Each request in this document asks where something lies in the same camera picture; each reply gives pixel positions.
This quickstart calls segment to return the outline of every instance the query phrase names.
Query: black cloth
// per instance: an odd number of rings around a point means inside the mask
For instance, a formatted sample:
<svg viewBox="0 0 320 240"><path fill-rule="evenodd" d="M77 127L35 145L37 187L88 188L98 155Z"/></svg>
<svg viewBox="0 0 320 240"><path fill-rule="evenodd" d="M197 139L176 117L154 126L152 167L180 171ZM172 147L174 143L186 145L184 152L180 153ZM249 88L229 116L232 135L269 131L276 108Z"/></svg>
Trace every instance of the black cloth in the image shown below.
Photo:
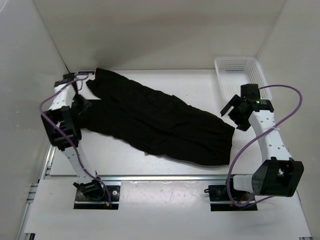
<svg viewBox="0 0 320 240"><path fill-rule="evenodd" d="M219 117L100 68L86 84L101 100L90 100L92 106L78 117L81 128L152 155L206 166L229 164L235 129Z"/></svg>

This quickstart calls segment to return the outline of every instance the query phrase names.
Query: white floor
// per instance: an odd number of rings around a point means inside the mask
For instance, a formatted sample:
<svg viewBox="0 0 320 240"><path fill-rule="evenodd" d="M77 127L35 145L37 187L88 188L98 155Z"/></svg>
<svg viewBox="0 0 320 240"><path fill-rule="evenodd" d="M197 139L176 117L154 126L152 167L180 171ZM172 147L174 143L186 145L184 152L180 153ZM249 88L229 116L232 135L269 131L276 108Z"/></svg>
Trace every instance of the white floor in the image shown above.
<svg viewBox="0 0 320 240"><path fill-rule="evenodd" d="M175 95L217 116L226 104L215 70L119 71L148 87ZM84 85L82 93L94 98ZM231 159L255 136L252 129L235 131ZM228 166L201 167L173 159L145 156L125 142L83 131L89 162L100 175L222 175ZM258 144L239 159L234 173L250 174L261 165ZM41 180L25 228L35 240L298 240L310 231L298 194L258 204L258 211L211 212L205 181L121 182L119 210L73 209L75 175L59 152L50 179Z"/></svg>
<svg viewBox="0 0 320 240"><path fill-rule="evenodd" d="M310 231L299 198L258 211L211 212L205 181L121 183L118 210L73 209L75 179L42 180L25 228L35 240L299 240Z"/></svg>
<svg viewBox="0 0 320 240"><path fill-rule="evenodd" d="M127 70L118 73L145 86L175 95L196 108L220 116L226 102L222 100L215 70ZM81 94L87 99L97 99L84 84ZM225 116L225 122L234 123ZM252 128L236 130L233 137L231 159L255 137ZM227 174L227 165L203 167L181 162L165 156L145 155L128 143L87 130L82 131L81 145L87 159L97 172L103 175L215 175ZM253 174L261 165L258 143L254 143L240 157L234 168L235 174ZM75 176L67 158L56 151L50 174Z"/></svg>

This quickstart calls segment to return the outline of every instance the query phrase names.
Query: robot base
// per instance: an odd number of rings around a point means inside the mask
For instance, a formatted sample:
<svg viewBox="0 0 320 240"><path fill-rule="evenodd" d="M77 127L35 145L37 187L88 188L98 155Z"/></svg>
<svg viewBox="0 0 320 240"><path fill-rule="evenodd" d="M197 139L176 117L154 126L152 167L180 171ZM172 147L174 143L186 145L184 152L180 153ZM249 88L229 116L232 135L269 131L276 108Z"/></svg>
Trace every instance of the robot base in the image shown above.
<svg viewBox="0 0 320 240"><path fill-rule="evenodd" d="M107 203L107 195L102 195L100 199L93 199L90 196L84 196L82 192L77 189L73 209L118 210L120 186L108 185L107 188L109 189L111 195L111 206Z"/></svg>

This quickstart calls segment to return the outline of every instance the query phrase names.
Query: plastic basket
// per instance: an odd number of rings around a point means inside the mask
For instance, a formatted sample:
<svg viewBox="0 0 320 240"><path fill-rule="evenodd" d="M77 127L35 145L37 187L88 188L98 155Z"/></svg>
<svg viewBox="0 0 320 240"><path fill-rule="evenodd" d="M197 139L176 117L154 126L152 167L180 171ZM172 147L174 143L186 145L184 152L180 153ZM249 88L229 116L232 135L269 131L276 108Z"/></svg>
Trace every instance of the plastic basket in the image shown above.
<svg viewBox="0 0 320 240"><path fill-rule="evenodd" d="M235 94L240 96L241 85L268 85L259 62L253 57L218 57L214 60L214 65L221 94L227 102ZM260 94L262 99L272 99L268 88L262 89Z"/></svg>

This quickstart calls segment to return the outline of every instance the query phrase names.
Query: purple cable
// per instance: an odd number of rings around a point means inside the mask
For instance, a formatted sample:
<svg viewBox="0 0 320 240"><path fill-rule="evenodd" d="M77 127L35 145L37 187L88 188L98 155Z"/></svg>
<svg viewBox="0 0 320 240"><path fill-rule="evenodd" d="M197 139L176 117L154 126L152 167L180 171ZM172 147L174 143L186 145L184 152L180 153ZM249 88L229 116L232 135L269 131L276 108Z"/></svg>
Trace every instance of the purple cable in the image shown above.
<svg viewBox="0 0 320 240"><path fill-rule="evenodd" d="M282 87L282 88L288 88L288 89L292 89L294 90L296 93L298 93L299 95L299 103L298 105L296 106L296 108L290 113L288 114L286 117L284 117L283 119L281 119L278 123L276 123L273 127L269 128L267 131L261 133L260 135L256 136L254 139L252 139L251 141L249 141L238 153L237 155L234 157L231 165L230 165L230 168L229 168L229 172L228 172L228 176L227 176L227 179L226 179L226 190L227 190L227 193L228 193L228 196L229 196L229 199L230 201L237 207L251 207L255 204L258 204L264 200L267 200L267 199L270 199L272 198L272 196L268 196L268 197L265 197L263 199L260 199L258 201L256 201L255 203L252 203L252 204L249 204L254 198L255 198L255 195L253 194L252 197L250 197L245 203L237 203L233 197L232 197L232 194L231 194L231 190L230 190L230 180L231 180L231 173L232 173L232 170L238 160L238 158L240 157L240 155L251 145L253 144L255 141L257 141L258 139L264 137L265 135L269 134L270 132L272 132L274 130L274 128L278 127L280 124L282 124L284 121L286 121L288 118L292 117L297 111L298 109L301 107L301 104L302 104L302 100L303 100L303 97L302 97L302 94L301 92L296 89L295 87L293 86L288 86L288 85L283 85L283 84L274 84L274 85L268 85L268 86L262 86L260 87L260 90L261 89L266 89L266 88L272 88L272 87Z"/></svg>
<svg viewBox="0 0 320 240"><path fill-rule="evenodd" d="M52 96L48 97L47 99L43 100L40 105L39 105L39 110L40 110L40 114L41 116L52 126L54 127L54 129L57 130L58 133L60 133L65 139L66 141L73 147L74 151L75 151L75 154L76 154L76 157L78 158L78 162L82 168L82 170L92 179L98 181L99 183L101 183L103 185L103 188L105 190L105 192L107 193L108 195L108 202L111 206L111 195L110 195L110 192L107 188L107 186L105 185L105 183L98 177L95 177L93 175L90 174L90 172L87 171L87 169L85 168L85 166L83 165L82 161L81 161L81 157L80 157L80 154L77 150L77 147L75 146L75 144L71 141L71 139L53 122L51 121L51 119L44 113L42 107L43 105L48 102L50 99L53 99L55 98L56 96L58 96L66 87L68 87L69 85L77 82L77 81L84 81L84 80L87 80L89 77L89 75L86 76L86 78L84 79L77 79L75 78L74 80L68 82L66 85L64 85L59 91L57 91L55 94L53 94Z"/></svg>

